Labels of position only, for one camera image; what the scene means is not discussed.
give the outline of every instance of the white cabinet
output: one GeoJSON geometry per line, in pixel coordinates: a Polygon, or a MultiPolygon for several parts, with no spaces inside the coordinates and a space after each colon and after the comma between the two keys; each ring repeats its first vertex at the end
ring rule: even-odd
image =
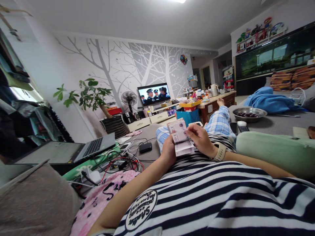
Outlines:
{"type": "Polygon", "coordinates": [[[127,126],[128,126],[129,131],[132,132],[132,131],[135,131],[137,129],[141,129],[142,127],[145,127],[149,124],[151,124],[150,117],[146,117],[146,118],[143,118],[139,121],[134,121],[131,124],[127,124],[127,126]]]}
{"type": "Polygon", "coordinates": [[[154,116],[150,116],[151,123],[158,123],[158,122],[165,120],[167,118],[168,118],[167,111],[159,113],[159,114],[154,115],[154,116]]]}

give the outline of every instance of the stainless steel bowl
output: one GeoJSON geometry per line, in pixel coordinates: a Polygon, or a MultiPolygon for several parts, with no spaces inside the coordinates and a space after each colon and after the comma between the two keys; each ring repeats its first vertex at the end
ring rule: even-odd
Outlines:
{"type": "Polygon", "coordinates": [[[237,108],[233,111],[233,114],[235,116],[235,119],[237,120],[242,120],[247,123],[255,123],[260,121],[268,113],[265,110],[258,108],[237,108]],[[238,113],[253,113],[255,115],[258,115],[259,117],[241,117],[237,115],[238,113]]]}

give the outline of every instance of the white watch strap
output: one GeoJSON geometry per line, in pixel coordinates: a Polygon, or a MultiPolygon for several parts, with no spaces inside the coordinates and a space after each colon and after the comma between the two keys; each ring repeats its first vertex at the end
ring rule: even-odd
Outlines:
{"type": "Polygon", "coordinates": [[[225,157],[226,146],[219,142],[215,142],[214,144],[219,145],[218,154],[214,157],[214,159],[217,159],[218,161],[223,161],[225,157]]]}

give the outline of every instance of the fish tank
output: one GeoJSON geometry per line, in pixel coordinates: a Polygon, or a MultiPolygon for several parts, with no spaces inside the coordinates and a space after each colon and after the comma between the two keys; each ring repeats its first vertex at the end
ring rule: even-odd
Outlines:
{"type": "Polygon", "coordinates": [[[315,22],[235,57],[236,81],[304,66],[315,56],[315,22]]]}

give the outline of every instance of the hand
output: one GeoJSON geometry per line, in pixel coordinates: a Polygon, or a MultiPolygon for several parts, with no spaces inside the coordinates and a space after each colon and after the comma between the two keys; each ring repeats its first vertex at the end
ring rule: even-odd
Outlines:
{"type": "Polygon", "coordinates": [[[165,139],[160,158],[166,160],[166,162],[170,164],[170,166],[172,166],[175,163],[176,154],[175,154],[175,145],[174,145],[172,135],[169,135],[167,139],[165,139]]]}
{"type": "Polygon", "coordinates": [[[194,141],[199,152],[211,158],[217,155],[218,148],[212,144],[204,128],[201,128],[197,124],[191,124],[187,128],[186,134],[194,141]]]}

